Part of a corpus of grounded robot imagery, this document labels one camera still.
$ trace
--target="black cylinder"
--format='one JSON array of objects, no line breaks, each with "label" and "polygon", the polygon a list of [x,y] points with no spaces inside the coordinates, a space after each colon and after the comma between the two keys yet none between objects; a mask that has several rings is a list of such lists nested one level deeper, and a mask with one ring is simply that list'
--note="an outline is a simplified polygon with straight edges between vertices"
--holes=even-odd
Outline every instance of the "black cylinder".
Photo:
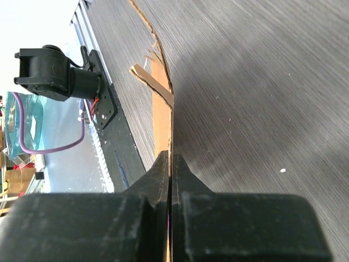
[{"label": "black cylinder", "polygon": [[72,97],[94,99],[97,96],[99,81],[96,73],[79,68],[70,68]]}]

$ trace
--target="white surface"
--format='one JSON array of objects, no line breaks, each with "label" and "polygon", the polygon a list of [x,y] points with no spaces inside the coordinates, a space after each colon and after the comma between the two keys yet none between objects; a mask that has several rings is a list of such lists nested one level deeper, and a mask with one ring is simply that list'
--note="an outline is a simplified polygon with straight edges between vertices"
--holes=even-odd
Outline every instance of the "white surface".
[{"label": "white surface", "polygon": [[25,92],[13,82],[19,75],[19,60],[14,53],[20,48],[63,46],[67,27],[79,0],[1,0],[0,1],[0,94]]}]

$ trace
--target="blue mark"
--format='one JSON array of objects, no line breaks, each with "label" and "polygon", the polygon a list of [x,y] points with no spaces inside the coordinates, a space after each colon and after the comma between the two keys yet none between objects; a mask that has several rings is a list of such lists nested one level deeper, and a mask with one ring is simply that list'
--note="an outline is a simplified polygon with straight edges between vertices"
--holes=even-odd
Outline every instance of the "blue mark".
[{"label": "blue mark", "polygon": [[128,189],[130,186],[129,186],[129,182],[127,181],[127,178],[126,178],[125,171],[124,171],[123,167],[121,166],[121,163],[119,161],[118,155],[116,154],[116,151],[114,151],[114,153],[115,153],[116,161],[118,162],[118,166],[120,168],[120,173],[121,173],[125,188]]}]

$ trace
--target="red object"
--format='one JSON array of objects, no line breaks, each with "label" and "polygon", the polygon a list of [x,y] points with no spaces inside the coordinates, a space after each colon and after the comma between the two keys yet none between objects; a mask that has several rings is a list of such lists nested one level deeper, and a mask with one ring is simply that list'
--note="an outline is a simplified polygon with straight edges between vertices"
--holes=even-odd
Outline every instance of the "red object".
[{"label": "red object", "polygon": [[[23,168],[35,168],[35,164],[34,163],[28,163]],[[13,170],[17,170],[17,169],[20,169],[20,166],[19,165],[14,165],[13,166]]]}]

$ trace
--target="black bracket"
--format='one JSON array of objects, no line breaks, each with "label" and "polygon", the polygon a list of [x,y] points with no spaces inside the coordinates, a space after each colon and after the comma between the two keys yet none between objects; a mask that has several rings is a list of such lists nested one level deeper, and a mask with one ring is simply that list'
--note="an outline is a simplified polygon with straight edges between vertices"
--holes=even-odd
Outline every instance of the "black bracket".
[{"label": "black bracket", "polygon": [[89,63],[85,66],[85,70],[91,70],[92,72],[98,72],[101,74],[101,78],[99,79],[103,82],[98,91],[99,101],[94,108],[94,112],[97,118],[98,127],[104,129],[114,119],[118,113],[118,109],[111,92],[113,84],[109,85],[102,61],[96,50],[90,52]]}]

